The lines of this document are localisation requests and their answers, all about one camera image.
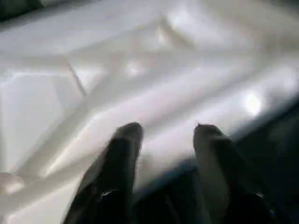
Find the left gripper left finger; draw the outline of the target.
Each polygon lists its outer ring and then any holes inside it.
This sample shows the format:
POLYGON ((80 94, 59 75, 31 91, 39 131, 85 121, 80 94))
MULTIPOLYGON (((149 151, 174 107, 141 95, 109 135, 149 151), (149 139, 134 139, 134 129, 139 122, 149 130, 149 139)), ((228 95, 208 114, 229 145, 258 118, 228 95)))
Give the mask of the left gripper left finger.
POLYGON ((119 127, 88 168, 64 218, 65 224, 131 224, 135 168, 142 146, 138 122, 119 127))

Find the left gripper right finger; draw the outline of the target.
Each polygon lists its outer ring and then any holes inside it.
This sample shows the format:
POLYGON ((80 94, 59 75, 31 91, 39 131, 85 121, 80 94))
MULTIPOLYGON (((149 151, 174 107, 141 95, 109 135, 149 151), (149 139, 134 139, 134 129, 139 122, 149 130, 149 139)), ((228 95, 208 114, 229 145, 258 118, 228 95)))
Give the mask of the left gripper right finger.
POLYGON ((193 148, 202 192, 218 224, 279 224, 269 189, 249 168, 234 142, 218 127, 198 124, 193 148))

